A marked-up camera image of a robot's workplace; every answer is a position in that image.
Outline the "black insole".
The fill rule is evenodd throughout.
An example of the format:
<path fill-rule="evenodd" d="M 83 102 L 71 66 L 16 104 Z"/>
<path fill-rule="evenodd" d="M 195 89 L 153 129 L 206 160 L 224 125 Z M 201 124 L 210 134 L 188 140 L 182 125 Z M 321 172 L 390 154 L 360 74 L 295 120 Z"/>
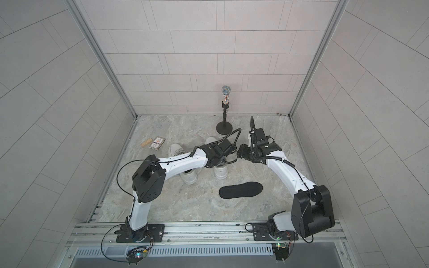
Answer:
<path fill-rule="evenodd" d="M 262 184 L 258 182 L 247 182 L 223 186 L 219 190 L 219 195 L 222 199 L 250 198 L 259 195 L 262 191 Z"/>

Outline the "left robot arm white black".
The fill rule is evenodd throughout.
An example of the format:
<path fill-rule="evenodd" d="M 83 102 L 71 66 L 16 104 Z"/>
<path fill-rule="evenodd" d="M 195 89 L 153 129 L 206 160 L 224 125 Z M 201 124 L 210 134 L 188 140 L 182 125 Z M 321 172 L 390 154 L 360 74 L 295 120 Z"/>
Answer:
<path fill-rule="evenodd" d="M 123 225 L 127 232 L 146 232 L 151 203 L 161 195 L 166 180 L 188 170 L 214 168 L 225 163 L 227 156 L 236 150 L 236 143 L 223 138 L 196 146 L 191 152 L 182 155 L 168 158 L 150 155 L 143 159 L 131 177 L 133 205 Z"/>

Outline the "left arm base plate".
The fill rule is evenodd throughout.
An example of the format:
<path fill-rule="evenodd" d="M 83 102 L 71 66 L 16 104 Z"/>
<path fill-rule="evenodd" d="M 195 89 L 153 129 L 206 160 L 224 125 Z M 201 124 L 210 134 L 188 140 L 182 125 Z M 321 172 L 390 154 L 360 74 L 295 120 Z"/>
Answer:
<path fill-rule="evenodd" d="M 117 243 L 149 243 L 162 242 L 164 235 L 164 224 L 147 224 L 134 231 L 129 223 L 122 224 L 120 229 L 115 231 Z"/>

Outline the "white sneaker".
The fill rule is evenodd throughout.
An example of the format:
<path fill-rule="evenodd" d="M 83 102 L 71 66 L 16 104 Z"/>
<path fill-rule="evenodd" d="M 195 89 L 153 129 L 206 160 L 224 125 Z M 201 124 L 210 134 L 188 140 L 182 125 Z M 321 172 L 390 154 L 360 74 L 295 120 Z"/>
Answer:
<path fill-rule="evenodd" d="M 216 139 L 214 137 L 208 137 L 206 139 L 206 144 L 209 144 L 209 143 L 212 143 L 212 142 L 215 142 L 215 141 L 216 141 Z M 212 169 L 213 169 L 214 175 L 215 175 L 215 177 L 217 179 L 223 180 L 223 179 L 227 178 L 227 176 L 228 176 L 228 169 L 227 169 L 227 165 L 225 163 L 220 164 L 218 166 L 215 166 Z"/>
<path fill-rule="evenodd" d="M 182 156 L 185 154 L 185 150 L 179 144 L 172 144 L 169 148 L 169 156 L 176 157 L 180 156 L 178 161 L 172 164 L 168 172 L 168 178 L 171 178 L 175 175 L 179 175 L 187 185 L 194 184 L 197 181 L 197 172 L 196 169 L 191 168 L 189 163 L 189 155 Z"/>

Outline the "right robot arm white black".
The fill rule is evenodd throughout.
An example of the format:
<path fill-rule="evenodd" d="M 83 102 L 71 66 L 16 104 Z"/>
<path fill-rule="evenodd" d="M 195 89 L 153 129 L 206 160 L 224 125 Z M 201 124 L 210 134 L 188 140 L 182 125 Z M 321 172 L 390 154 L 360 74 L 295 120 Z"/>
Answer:
<path fill-rule="evenodd" d="M 325 185 L 316 185 L 292 164 L 276 142 L 270 142 L 262 128 L 251 123 L 249 144 L 241 145 L 238 157 L 264 164 L 283 182 L 293 196 L 291 211 L 274 213 L 267 225 L 270 236 L 279 240 L 294 231 L 303 239 L 335 225 L 331 194 Z"/>

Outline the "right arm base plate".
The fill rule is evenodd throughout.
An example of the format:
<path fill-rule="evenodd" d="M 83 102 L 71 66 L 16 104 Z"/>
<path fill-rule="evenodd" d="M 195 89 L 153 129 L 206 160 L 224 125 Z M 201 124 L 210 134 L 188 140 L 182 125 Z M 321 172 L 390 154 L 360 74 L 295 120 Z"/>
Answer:
<path fill-rule="evenodd" d="M 253 223 L 252 234 L 255 241 L 296 241 L 298 235 L 293 230 L 280 231 L 273 221 Z"/>

